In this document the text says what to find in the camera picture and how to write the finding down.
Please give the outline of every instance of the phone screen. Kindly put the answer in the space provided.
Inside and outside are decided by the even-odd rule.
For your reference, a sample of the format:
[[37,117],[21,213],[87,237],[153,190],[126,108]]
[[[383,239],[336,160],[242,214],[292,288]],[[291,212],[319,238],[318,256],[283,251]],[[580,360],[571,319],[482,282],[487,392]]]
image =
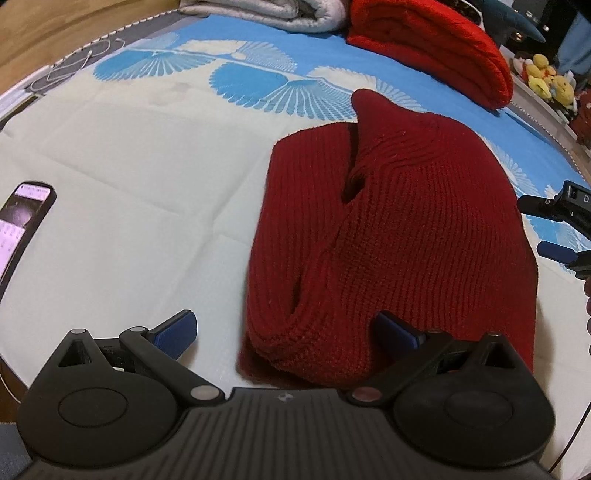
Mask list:
[[50,194],[49,187],[21,183],[0,209],[0,278],[27,226]]

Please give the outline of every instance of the black clamp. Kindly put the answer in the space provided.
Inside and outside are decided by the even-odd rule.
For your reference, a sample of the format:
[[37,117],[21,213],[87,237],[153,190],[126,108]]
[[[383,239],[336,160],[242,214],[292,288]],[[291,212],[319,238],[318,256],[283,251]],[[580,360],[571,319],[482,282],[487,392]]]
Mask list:
[[[566,180],[554,199],[523,195],[517,200],[517,208],[525,215],[568,223],[591,240],[591,190],[572,181]],[[571,248],[542,241],[537,252],[541,257],[564,264],[576,273],[577,278],[586,280],[591,276],[591,250],[575,252]]]
[[95,341],[84,329],[71,330],[18,410],[23,441],[42,458],[80,468],[145,454],[184,409],[225,400],[222,390],[176,361],[196,335],[190,310],[153,330],[131,327],[117,339]]
[[374,332],[404,356],[348,392],[358,406],[391,408],[398,431],[418,450],[464,468],[490,469],[538,459],[554,430],[554,411],[504,335],[479,342],[420,332],[390,312]]

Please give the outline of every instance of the black cable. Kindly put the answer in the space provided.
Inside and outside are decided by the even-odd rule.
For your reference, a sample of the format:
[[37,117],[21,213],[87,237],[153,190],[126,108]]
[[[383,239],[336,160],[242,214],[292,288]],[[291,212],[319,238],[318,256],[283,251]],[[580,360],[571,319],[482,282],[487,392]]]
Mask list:
[[562,451],[562,453],[558,456],[558,458],[554,462],[554,465],[552,465],[550,467],[550,470],[548,470],[550,473],[552,473],[552,471],[558,466],[560,461],[566,455],[566,452],[569,451],[569,448],[573,444],[575,438],[577,437],[577,434],[579,433],[579,430],[583,426],[583,423],[585,423],[585,420],[587,420],[587,416],[589,416],[589,412],[591,412],[591,402],[589,402],[589,405],[587,406],[587,410],[585,410],[585,413],[583,413],[583,417],[581,418],[579,425],[577,426],[576,430],[574,431],[573,436],[570,438],[569,442],[566,444],[566,447],[564,447],[564,450]]

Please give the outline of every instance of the red folded blanket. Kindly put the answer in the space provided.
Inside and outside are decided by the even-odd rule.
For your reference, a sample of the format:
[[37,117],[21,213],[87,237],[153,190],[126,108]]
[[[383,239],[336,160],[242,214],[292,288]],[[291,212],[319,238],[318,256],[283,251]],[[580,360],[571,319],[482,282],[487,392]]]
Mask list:
[[422,70],[486,108],[511,101],[513,80],[493,40],[437,0],[353,0],[347,42]]

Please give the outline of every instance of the bed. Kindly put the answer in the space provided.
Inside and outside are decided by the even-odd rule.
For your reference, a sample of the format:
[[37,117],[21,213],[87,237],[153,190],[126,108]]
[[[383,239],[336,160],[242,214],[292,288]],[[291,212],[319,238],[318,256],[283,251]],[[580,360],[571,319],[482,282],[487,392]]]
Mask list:
[[[507,110],[486,111],[338,35],[211,16],[98,61],[0,133],[0,197],[24,180],[57,192],[0,303],[0,355],[30,385],[72,328],[108,338],[192,309],[199,337],[181,361],[227,393],[250,385],[235,361],[271,149],[304,128],[354,122],[350,95],[359,88],[470,126],[517,195],[553,197],[567,179],[585,184]],[[533,247],[543,239],[591,248],[567,225],[524,224]],[[550,466],[591,398],[591,337],[582,282],[538,264],[535,374],[557,416],[543,458]],[[589,473],[590,449],[587,422],[555,473]]]

